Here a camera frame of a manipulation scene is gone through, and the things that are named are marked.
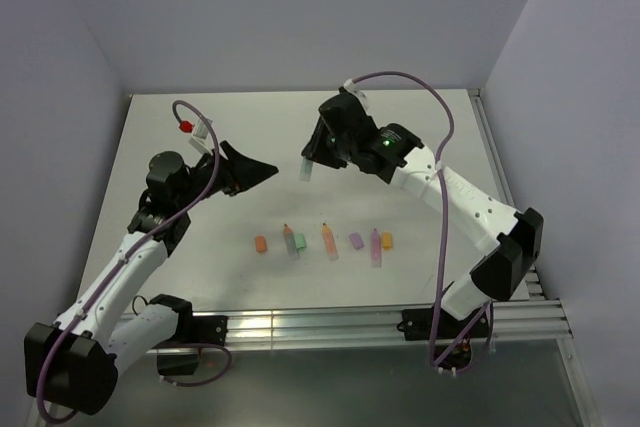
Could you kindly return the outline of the green highlighter pen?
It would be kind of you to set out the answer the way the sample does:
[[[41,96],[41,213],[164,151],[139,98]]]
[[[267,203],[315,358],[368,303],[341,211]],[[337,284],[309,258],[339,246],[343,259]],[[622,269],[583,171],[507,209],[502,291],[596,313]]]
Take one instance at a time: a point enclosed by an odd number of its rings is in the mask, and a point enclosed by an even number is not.
[[[302,158],[299,180],[302,182],[309,182],[311,180],[312,170],[313,162],[307,158]]]

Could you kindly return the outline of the green pen cap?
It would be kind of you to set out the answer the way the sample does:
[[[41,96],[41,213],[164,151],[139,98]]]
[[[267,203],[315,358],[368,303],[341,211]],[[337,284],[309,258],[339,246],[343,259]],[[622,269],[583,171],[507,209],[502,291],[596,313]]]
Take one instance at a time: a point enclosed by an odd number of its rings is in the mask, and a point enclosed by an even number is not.
[[[306,239],[302,233],[296,232],[294,234],[294,242],[298,251],[304,251],[307,248]]]

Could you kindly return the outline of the orange highlighter pen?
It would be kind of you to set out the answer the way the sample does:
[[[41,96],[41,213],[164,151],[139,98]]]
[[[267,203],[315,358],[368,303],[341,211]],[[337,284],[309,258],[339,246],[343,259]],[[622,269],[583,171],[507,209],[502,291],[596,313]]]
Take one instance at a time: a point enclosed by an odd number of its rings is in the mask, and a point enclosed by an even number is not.
[[[321,233],[322,233],[323,243],[325,247],[325,252],[327,254],[328,259],[330,261],[336,261],[339,258],[339,255],[338,255],[333,231],[326,223],[324,223],[322,225]]]

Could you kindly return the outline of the yellow pen cap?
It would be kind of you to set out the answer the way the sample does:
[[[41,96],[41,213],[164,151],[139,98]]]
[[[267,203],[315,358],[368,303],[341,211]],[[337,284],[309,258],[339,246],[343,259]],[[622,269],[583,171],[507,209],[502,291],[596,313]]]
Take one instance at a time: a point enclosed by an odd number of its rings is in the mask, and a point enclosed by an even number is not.
[[[391,232],[385,231],[381,234],[381,247],[385,251],[393,248],[393,236]]]

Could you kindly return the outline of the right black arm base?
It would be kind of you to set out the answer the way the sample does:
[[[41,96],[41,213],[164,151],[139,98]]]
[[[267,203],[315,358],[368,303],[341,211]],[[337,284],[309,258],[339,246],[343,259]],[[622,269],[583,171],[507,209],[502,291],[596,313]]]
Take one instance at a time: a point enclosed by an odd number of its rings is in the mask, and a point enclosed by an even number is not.
[[[434,309],[415,308],[401,312],[401,321],[396,330],[408,342],[426,341],[430,343]],[[468,371],[491,350],[494,333],[494,306],[489,304],[472,312],[462,321],[441,311],[435,342],[448,341],[454,347],[438,364],[437,368],[451,374]]]

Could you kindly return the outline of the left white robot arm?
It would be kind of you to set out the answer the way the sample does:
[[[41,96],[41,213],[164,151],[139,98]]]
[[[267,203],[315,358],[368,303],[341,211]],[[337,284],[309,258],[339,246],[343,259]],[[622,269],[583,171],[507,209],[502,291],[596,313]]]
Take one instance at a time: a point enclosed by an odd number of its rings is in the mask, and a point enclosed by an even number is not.
[[[277,172],[228,142],[206,151],[193,167],[174,151],[150,160],[138,211],[113,258],[71,307],[50,324],[34,324],[24,338],[27,392],[43,418],[57,421],[47,403],[74,413],[98,413],[120,376],[150,349],[191,341],[193,309],[181,298],[161,294],[133,320],[122,324],[120,318],[178,247],[192,207],[218,192],[246,192]]]

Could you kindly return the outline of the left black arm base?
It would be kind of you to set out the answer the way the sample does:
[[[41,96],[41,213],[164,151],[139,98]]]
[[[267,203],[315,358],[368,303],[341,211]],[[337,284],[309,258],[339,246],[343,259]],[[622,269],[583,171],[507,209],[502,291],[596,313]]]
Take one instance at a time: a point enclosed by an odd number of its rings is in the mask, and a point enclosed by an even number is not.
[[[208,385],[223,377],[232,365],[232,354],[225,347],[227,316],[195,316],[170,339],[156,346],[156,368],[161,382],[178,387]],[[222,368],[212,377],[198,381],[179,380],[192,376],[207,351],[221,352],[226,359]]]

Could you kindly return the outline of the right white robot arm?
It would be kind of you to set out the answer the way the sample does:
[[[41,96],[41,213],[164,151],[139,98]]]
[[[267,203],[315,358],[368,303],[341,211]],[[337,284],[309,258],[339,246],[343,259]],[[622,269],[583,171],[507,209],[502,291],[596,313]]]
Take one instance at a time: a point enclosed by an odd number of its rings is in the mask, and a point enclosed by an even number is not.
[[[365,95],[342,87],[322,103],[306,162],[333,169],[356,166],[439,211],[480,253],[479,261],[446,289],[433,312],[435,330],[452,337],[489,301],[507,301],[541,251],[544,219],[533,208],[519,211],[483,192],[445,166],[407,128],[379,127],[367,113]]]

